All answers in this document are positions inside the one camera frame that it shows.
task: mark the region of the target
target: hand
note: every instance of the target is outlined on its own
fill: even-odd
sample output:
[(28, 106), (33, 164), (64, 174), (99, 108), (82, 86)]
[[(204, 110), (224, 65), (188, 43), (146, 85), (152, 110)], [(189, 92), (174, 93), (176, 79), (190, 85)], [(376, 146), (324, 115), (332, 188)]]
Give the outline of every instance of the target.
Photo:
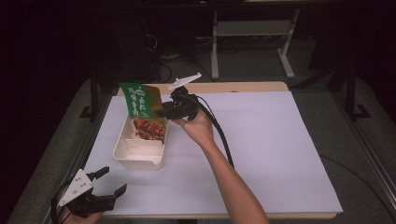
[(210, 119), (201, 109), (198, 109), (197, 116), (194, 120), (173, 119), (172, 121), (180, 125), (200, 147), (215, 143), (212, 122), (210, 122)]
[(63, 224), (64, 223), (94, 224), (101, 218), (103, 213), (104, 212), (94, 213), (88, 217), (78, 217), (78, 216), (71, 214), (70, 210), (67, 207), (65, 207), (64, 211), (62, 212), (62, 215), (61, 215), (61, 221)]

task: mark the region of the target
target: white paper sheet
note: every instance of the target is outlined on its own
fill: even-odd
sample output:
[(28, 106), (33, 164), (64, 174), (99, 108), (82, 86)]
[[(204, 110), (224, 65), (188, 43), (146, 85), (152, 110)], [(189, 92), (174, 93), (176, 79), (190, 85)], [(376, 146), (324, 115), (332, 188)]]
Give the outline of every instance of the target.
[[(340, 213), (342, 207), (288, 91), (200, 93), (224, 131), (236, 171), (267, 213)], [(169, 101), (163, 96), (163, 102)], [(86, 173), (104, 166), (96, 195), (123, 184), (127, 191), (108, 215), (226, 214), (202, 150), (169, 122), (163, 168), (126, 170), (112, 153), (128, 114), (124, 97), (113, 97), (87, 161)], [(218, 145), (223, 148), (215, 130)]]

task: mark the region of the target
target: green label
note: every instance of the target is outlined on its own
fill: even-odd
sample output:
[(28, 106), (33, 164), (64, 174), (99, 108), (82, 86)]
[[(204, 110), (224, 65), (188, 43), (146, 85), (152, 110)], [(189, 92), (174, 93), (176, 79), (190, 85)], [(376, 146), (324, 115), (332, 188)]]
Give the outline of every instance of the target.
[(135, 83), (120, 83), (120, 86), (125, 94), (129, 116), (132, 119), (151, 119), (146, 86)]

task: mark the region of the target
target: green packet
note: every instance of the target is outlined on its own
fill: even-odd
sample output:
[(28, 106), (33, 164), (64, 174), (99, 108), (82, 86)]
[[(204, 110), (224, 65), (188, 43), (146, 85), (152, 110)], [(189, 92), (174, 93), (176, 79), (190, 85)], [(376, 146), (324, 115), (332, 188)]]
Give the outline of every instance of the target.
[(135, 135), (145, 140), (163, 141), (166, 120), (155, 113), (156, 110), (163, 110), (160, 90), (136, 83), (120, 83), (120, 87), (136, 129)]

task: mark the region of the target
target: white takeout box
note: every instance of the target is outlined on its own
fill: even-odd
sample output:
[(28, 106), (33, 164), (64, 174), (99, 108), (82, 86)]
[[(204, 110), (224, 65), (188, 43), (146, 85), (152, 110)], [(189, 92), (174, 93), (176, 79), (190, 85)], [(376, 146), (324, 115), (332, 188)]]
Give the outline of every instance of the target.
[(113, 157), (127, 169), (159, 170), (163, 167), (164, 144), (161, 140), (144, 140), (135, 136), (133, 121), (127, 116)]

